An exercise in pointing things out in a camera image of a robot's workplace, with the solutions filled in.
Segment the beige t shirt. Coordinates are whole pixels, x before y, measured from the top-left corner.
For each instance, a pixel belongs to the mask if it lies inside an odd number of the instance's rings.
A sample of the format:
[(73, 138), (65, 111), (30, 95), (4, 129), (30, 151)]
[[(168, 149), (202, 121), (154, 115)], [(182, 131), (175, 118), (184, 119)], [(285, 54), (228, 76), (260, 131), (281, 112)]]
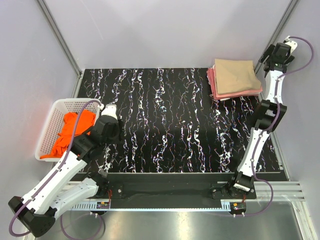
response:
[(216, 58), (214, 69), (216, 90), (219, 95), (262, 91), (262, 84), (256, 77), (252, 60)]

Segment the white plastic laundry basket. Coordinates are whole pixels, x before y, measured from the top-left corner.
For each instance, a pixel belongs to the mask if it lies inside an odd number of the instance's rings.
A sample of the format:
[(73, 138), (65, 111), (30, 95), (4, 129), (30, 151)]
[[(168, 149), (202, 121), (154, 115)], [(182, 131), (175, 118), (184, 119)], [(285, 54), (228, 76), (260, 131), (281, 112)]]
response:
[(78, 113), (85, 106), (75, 135), (93, 126), (104, 105), (92, 98), (64, 98), (55, 101), (41, 132), (35, 158), (43, 162), (58, 162), (67, 150)]

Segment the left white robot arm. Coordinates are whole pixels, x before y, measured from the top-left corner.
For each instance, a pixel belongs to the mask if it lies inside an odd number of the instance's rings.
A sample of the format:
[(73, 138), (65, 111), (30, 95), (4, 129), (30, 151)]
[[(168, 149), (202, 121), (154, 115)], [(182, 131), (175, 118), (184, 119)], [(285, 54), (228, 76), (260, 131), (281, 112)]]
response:
[(102, 114), (83, 133), (72, 134), (67, 151), (54, 168), (24, 196), (13, 196), (9, 200), (8, 205), (14, 213), (9, 233), (19, 236), (13, 231), (15, 220), (19, 220), (26, 227), (27, 234), (41, 237), (77, 203), (109, 194), (109, 182), (99, 172), (89, 173), (78, 185), (60, 192), (80, 170), (101, 155), (106, 146), (121, 143), (122, 134), (123, 123), (115, 113)]

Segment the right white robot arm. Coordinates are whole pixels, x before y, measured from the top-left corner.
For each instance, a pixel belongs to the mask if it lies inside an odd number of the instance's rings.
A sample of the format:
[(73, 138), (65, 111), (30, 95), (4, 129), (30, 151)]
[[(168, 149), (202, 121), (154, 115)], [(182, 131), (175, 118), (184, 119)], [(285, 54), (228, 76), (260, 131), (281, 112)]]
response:
[(297, 46), (292, 40), (272, 44), (259, 60), (264, 64), (265, 93), (254, 110), (244, 156), (226, 187), (227, 194), (232, 198), (239, 199), (253, 191), (254, 175), (264, 144), (287, 111), (282, 101), (282, 84), (288, 64), (295, 59), (292, 53)]

